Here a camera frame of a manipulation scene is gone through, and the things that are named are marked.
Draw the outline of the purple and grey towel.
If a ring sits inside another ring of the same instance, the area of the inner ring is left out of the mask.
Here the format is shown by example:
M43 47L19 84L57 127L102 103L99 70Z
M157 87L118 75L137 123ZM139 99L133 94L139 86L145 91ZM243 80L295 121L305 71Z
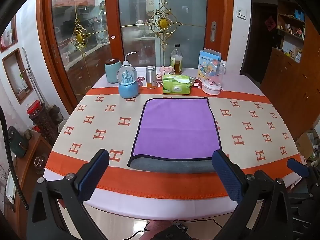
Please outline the purple and grey towel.
M153 98L145 102L129 168L158 173L212 173L221 140L209 99Z

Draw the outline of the wooden side cabinet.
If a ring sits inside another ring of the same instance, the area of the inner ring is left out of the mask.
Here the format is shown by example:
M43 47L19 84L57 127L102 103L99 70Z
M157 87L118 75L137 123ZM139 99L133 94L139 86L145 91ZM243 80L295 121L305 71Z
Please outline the wooden side cabinet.
M31 201L37 179L44 173L51 150L52 146L48 144L41 134L32 131L25 156L16 161L15 171L27 202ZM18 195L15 197L14 204L11 204L9 199L5 198L4 217L21 239L26 239L27 215L28 212Z

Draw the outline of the orange H-pattern table runner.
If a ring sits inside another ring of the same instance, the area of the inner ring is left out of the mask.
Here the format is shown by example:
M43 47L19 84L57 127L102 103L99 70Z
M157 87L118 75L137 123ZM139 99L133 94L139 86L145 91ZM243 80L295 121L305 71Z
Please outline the orange H-pattern table runner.
M271 178L291 173L300 154L284 121L267 97L223 91L189 96L141 88L133 99L116 87L93 88L69 117L46 168L77 172L99 149L110 164L98 187L136 197L206 199L226 195L218 176L202 171L221 149L245 173L263 170Z

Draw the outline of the dark green bag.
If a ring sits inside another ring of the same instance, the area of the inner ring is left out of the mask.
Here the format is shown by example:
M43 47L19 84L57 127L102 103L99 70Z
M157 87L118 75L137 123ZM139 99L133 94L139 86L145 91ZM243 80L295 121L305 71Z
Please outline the dark green bag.
M11 151L16 155L17 158L22 159L28 149L29 142L20 132L14 127L8 128L8 138Z

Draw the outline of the wooden shelf cabinet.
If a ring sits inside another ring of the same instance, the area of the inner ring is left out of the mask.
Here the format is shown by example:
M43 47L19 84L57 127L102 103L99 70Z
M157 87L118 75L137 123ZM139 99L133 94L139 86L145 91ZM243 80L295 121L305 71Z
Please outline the wooden shelf cabinet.
M319 32L290 0L278 0L276 31L261 90L298 139L319 122Z

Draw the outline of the red lidded dark jar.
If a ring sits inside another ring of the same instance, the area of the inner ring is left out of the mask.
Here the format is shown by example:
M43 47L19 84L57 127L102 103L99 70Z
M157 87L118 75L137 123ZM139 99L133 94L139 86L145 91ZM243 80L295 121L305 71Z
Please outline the red lidded dark jar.
M34 101L27 109L27 114L42 136L53 146L59 134L45 104L40 100Z

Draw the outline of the pink dome music box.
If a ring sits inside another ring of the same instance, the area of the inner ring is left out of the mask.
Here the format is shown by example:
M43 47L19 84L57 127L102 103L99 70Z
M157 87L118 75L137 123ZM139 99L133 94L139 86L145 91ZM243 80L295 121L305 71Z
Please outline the pink dome music box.
M216 96L221 93L222 80L225 73L225 66L219 60L209 61L204 67L204 78L202 90L209 95Z

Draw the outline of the green tissue pack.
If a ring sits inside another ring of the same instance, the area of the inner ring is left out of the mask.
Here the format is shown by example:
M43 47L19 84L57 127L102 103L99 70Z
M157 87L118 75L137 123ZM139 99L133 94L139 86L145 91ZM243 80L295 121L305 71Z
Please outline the green tissue pack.
M163 93L188 95L195 80L194 77L187 75L164 75L162 77Z

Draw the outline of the blue cartoon duck box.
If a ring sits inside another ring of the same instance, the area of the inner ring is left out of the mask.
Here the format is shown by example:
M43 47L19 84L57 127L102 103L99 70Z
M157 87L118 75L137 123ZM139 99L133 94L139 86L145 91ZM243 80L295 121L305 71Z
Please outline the blue cartoon duck box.
M198 78L204 80L214 76L221 62L221 53L212 49L202 49L199 54Z

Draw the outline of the blue castle snow globe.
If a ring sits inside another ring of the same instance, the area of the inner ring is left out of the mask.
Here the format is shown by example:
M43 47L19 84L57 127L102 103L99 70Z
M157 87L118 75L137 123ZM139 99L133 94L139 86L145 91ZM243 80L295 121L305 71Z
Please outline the blue castle snow globe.
M139 94L137 71L130 64L124 64L117 72L119 95L124 99L135 98Z

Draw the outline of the silver metal canister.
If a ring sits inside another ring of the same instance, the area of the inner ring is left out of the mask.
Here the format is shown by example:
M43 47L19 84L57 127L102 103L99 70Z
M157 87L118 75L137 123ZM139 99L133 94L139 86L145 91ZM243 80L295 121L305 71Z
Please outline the silver metal canister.
M157 87L157 73L155 66L146 67L146 87L154 89Z

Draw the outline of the pink brick flower toy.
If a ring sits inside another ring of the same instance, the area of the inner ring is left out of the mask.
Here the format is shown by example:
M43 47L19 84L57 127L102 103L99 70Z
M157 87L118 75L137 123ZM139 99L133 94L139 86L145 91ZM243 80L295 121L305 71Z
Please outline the pink brick flower toy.
M172 68L172 66L168 66L168 67L160 67L159 68L159 75L171 75L171 74L175 74L175 70L174 68Z

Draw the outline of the glass bottle amber liquid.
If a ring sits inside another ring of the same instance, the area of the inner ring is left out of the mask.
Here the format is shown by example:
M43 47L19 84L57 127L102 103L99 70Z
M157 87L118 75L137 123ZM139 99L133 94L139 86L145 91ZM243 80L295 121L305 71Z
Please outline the glass bottle amber liquid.
M180 75L182 73L183 55L180 51L180 45L176 43L170 55L170 65L174 69L174 73Z

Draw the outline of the white squeeze wash bottle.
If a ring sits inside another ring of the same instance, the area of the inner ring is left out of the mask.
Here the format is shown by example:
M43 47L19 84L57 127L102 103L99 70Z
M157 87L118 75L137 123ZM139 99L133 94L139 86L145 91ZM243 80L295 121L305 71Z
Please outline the white squeeze wash bottle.
M133 55L133 54L136 54L136 53L138 53L138 51L132 51L132 52L127 53L124 56L124 61L123 61L122 66L130 66L131 64L129 63L129 56Z

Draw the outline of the white wall switch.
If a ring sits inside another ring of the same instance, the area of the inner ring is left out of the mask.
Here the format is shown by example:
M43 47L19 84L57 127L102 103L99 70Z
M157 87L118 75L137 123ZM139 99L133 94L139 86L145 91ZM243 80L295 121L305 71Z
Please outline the white wall switch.
M241 7L236 8L236 16L240 19L246 20L247 18L247 10Z

